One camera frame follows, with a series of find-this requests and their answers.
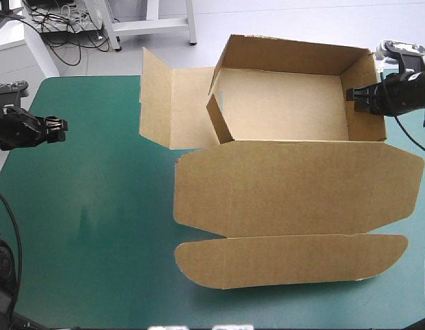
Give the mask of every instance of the white table leg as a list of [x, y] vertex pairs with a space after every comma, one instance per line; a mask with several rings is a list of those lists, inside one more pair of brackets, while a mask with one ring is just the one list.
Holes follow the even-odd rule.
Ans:
[[196, 37], [196, 25], [194, 22], [194, 9], [193, 9], [193, 0], [185, 0], [186, 3], [186, 16], [188, 18], [188, 30], [190, 31], [190, 44], [197, 44]]

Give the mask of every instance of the unfolded cardboard lid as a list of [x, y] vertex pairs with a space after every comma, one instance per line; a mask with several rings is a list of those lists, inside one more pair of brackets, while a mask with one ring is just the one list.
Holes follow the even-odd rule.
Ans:
[[356, 281], [382, 273], [404, 253], [399, 235], [300, 235], [181, 244], [179, 268], [204, 287]]
[[175, 220], [225, 237], [368, 232], [412, 213], [423, 167], [384, 142], [233, 141], [179, 159]]

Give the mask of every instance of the black cable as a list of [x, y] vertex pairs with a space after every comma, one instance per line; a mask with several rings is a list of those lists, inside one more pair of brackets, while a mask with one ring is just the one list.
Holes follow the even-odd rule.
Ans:
[[[384, 73], [383, 72], [380, 72], [380, 81], [381, 81], [381, 84], [382, 84], [382, 88], [384, 90], [384, 95], [385, 95], [385, 98], [386, 98], [386, 102], [388, 103], [391, 112], [394, 113], [394, 111], [393, 111], [393, 105], [391, 104], [391, 99], [390, 99], [389, 91], [388, 91], [388, 89], [386, 88], [386, 85], [385, 85], [385, 79], [384, 79]], [[396, 120], [396, 122], [399, 125], [400, 129], [402, 130], [402, 132], [405, 133], [405, 135], [407, 136], [407, 138], [410, 139], [410, 141], [412, 141], [412, 143], [414, 143], [416, 146], [418, 146], [419, 148], [421, 148], [425, 152], [425, 147], [422, 146], [418, 141], [415, 140], [415, 138], [413, 138], [411, 136], [411, 134], [405, 129], [404, 125], [402, 125], [402, 123], [400, 122], [399, 118], [396, 115], [394, 116], [394, 119]]]
[[[47, 22], [47, 20], [49, 21], [53, 21], [53, 22], [57, 22], [57, 23], [62, 23], [64, 25], [66, 25], [66, 38], [64, 41], [61, 42], [55, 42], [52, 39], [47, 38], [46, 36], [42, 35], [34, 26], [32, 26], [31, 24], [29, 24], [28, 22], [24, 21], [23, 19], [18, 19], [15, 17], [11, 17], [9, 15], [3, 14], [1, 13], [0, 15], [4, 16], [4, 17], [8, 17], [10, 19], [14, 19], [16, 21], [20, 21], [23, 24], [26, 24], [27, 26], [29, 26], [30, 28], [32, 28], [37, 34], [40, 35], [40, 37], [43, 39], [43, 41], [45, 41], [45, 43], [47, 44], [47, 46], [52, 50], [52, 52], [54, 53], [55, 57], [57, 57], [62, 63], [69, 65], [71, 67], [75, 67], [77, 65], [80, 64], [81, 59], [82, 59], [82, 54], [81, 54], [81, 48], [86, 48], [86, 49], [97, 49], [100, 52], [108, 52], [110, 50], [110, 45], [109, 45], [109, 37], [105, 36], [104, 34], [102, 34], [104, 36], [104, 41], [102, 43], [100, 43], [99, 45], [97, 45], [96, 43], [94, 43], [91, 39], [91, 37], [89, 36], [89, 31], [86, 31], [84, 29], [83, 26], [81, 26], [80, 24], [78, 24], [78, 26], [81, 28], [81, 30], [85, 33], [85, 36], [87, 37], [87, 39], [90, 41], [90, 43], [92, 44], [92, 46], [87, 46], [87, 45], [81, 45], [79, 38], [76, 39], [77, 43], [74, 43], [72, 41], [69, 40], [68, 37], [68, 32], [69, 32], [69, 28], [72, 30], [72, 32], [74, 34], [76, 34], [76, 30], [74, 29], [70, 19], [67, 19], [63, 16], [57, 15], [57, 14], [52, 14], [52, 13], [42, 13], [38, 11], [38, 8], [35, 7], [35, 9], [33, 9], [33, 7], [29, 6], [28, 3], [26, 1], [23, 0], [23, 3], [31, 9], [31, 11], [35, 12], [36, 14], [32, 14], [30, 13], [30, 15], [32, 16], [32, 21], [35, 22], [36, 24], [39, 24], [41, 26], [41, 31], [44, 32], [45, 29], [48, 32], [53, 32], [51, 29], [49, 29], [46, 25], [50, 25], [52, 28], [58, 30], [59, 32], [62, 32], [60, 29], [58, 29], [55, 25]], [[37, 21], [34, 19], [34, 17], [43, 17], [43, 19], [41, 21]], [[91, 20], [91, 17], [89, 16], [89, 19], [91, 21], [91, 23], [96, 27], [95, 23]], [[102, 49], [101, 47], [107, 43], [107, 49]], [[57, 52], [55, 52], [55, 48], [64, 46], [66, 44], [71, 44], [71, 45], [75, 45], [78, 47], [78, 60], [76, 61], [76, 63], [68, 63], [67, 61], [63, 60], [58, 54]]]
[[[33, 29], [37, 34], [39, 34], [39, 36], [44, 40], [44, 41], [46, 41], [47, 43], [48, 43], [48, 40], [42, 35], [42, 34], [40, 34], [40, 32], [35, 28], [35, 27], [33, 27], [31, 24], [29, 24], [28, 22], [26, 22], [26, 21], [24, 21], [23, 19], [18, 19], [18, 18], [16, 18], [16, 17], [12, 17], [12, 16], [9, 16], [9, 15], [6, 15], [6, 14], [3, 14], [3, 13], [0, 13], [0, 15], [1, 16], [4, 16], [4, 17], [8, 17], [8, 18], [10, 18], [10, 19], [14, 19], [15, 21], [20, 21], [20, 22], [22, 22], [23, 24], [25, 24], [25, 25], [27, 25], [27, 26], [29, 26], [31, 29]], [[75, 31], [75, 29], [74, 29], [74, 27], [72, 26], [72, 25], [68, 25], [68, 26], [70, 26], [70, 28], [72, 29], [72, 31], [74, 31], [74, 32], [76, 32]], [[76, 63], [68, 63], [68, 62], [66, 62], [65, 60], [63, 60], [55, 51], [54, 51], [54, 47], [52, 47], [50, 44], [48, 44], [48, 46], [49, 46], [49, 48], [52, 50], [52, 52], [54, 53], [54, 55], [61, 61], [61, 62], [63, 62], [64, 64], [66, 64], [66, 65], [69, 65], [70, 67], [75, 67], [75, 66], [77, 66], [77, 65], [79, 65], [80, 64], [80, 62], [81, 62], [81, 48], [78, 46], [78, 61], [76, 62]]]
[[14, 227], [15, 238], [17, 239], [17, 251], [18, 251], [18, 262], [19, 262], [19, 271], [17, 272], [17, 288], [15, 289], [15, 297], [12, 303], [12, 309], [14, 309], [17, 300], [19, 299], [20, 293], [20, 284], [21, 284], [21, 275], [23, 273], [23, 252], [21, 249], [21, 237], [19, 226], [17, 225], [17, 220], [14, 217], [14, 213], [12, 213], [11, 207], [6, 200], [6, 198], [0, 193], [0, 200], [4, 204], [6, 211], [9, 214], [9, 218], [11, 219], [12, 226]]

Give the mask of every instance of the cardboard box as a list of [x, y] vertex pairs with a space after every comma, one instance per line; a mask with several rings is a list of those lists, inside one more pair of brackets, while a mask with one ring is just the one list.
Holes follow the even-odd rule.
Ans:
[[221, 289], [354, 281], [400, 258], [405, 237], [366, 233], [412, 213], [423, 160], [379, 142], [383, 117], [345, 101], [372, 83], [373, 55], [355, 47], [231, 36], [200, 69], [144, 50], [140, 134], [205, 149], [177, 163], [175, 220], [226, 237], [176, 249], [187, 277]]

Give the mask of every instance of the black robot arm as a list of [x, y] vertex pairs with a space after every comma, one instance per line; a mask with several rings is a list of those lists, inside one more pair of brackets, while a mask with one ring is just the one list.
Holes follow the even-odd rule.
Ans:
[[0, 149], [38, 146], [43, 142], [65, 141], [67, 122], [54, 116], [36, 117], [20, 108], [28, 95], [25, 81], [0, 84]]

